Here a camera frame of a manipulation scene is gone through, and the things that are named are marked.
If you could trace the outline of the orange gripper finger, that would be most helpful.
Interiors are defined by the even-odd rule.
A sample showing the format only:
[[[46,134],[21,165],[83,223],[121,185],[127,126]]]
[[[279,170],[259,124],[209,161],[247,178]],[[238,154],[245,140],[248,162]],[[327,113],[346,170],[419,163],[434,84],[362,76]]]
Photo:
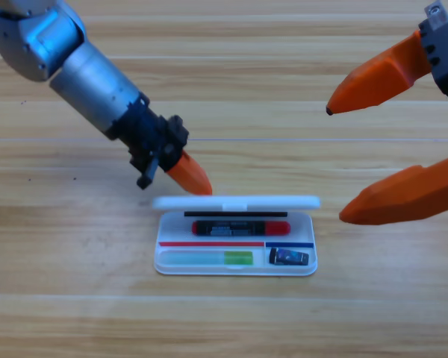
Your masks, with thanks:
[[[339,214],[342,222],[381,225],[427,219],[448,210],[448,158],[411,166],[371,184]]]

